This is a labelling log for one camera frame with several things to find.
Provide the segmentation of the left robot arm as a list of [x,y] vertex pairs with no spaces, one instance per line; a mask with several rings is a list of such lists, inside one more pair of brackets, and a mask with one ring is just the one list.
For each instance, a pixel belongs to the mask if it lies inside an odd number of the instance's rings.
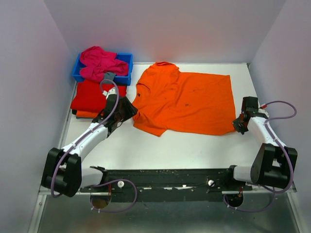
[[56,197],[73,197],[80,188],[92,186],[102,192],[107,188],[107,171],[101,166],[82,167],[83,160],[106,140],[119,124],[137,114],[130,100],[110,94],[105,108],[92,120],[88,129],[72,143],[61,149],[52,148],[45,162],[41,186]]

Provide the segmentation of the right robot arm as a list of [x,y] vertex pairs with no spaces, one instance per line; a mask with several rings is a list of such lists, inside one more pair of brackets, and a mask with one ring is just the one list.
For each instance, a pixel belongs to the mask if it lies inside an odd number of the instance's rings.
[[[290,116],[269,117],[265,108],[272,103],[284,103],[292,107]],[[251,166],[231,166],[232,173],[224,177],[224,186],[235,190],[246,182],[259,185],[273,193],[284,193],[292,186],[298,153],[287,147],[273,131],[270,121],[290,119],[297,114],[296,108],[285,101],[276,100],[259,105],[257,97],[244,97],[241,114],[232,124],[241,134],[252,133],[260,149]]]

